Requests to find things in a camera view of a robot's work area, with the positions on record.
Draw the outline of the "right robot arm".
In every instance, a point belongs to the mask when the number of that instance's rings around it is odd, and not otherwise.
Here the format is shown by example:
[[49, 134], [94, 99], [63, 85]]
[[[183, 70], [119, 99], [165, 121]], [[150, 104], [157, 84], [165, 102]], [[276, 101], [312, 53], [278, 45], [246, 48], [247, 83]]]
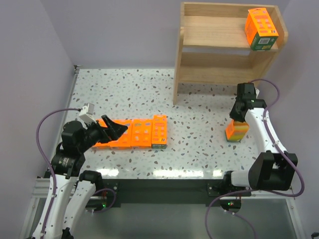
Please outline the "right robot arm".
[[249, 170], [227, 171], [223, 178], [224, 187], [231, 191], [247, 187], [279, 193], [288, 191], [298, 158], [296, 154], [289, 153], [277, 137], [267, 104], [257, 97], [253, 83], [237, 85], [237, 96], [230, 117], [248, 124], [254, 133], [259, 155]]

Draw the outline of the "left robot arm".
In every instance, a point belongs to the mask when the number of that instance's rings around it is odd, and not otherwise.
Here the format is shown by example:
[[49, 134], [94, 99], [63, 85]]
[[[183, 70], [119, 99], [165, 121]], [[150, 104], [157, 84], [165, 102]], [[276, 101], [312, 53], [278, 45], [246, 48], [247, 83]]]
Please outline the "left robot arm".
[[101, 173], [81, 168], [84, 153], [96, 143], [118, 140], [128, 129], [106, 115], [105, 126], [88, 113], [82, 113], [82, 121], [67, 122], [61, 134], [62, 142], [48, 166], [50, 182], [47, 199], [33, 239], [72, 239], [75, 227], [86, 205], [95, 193], [106, 190]]

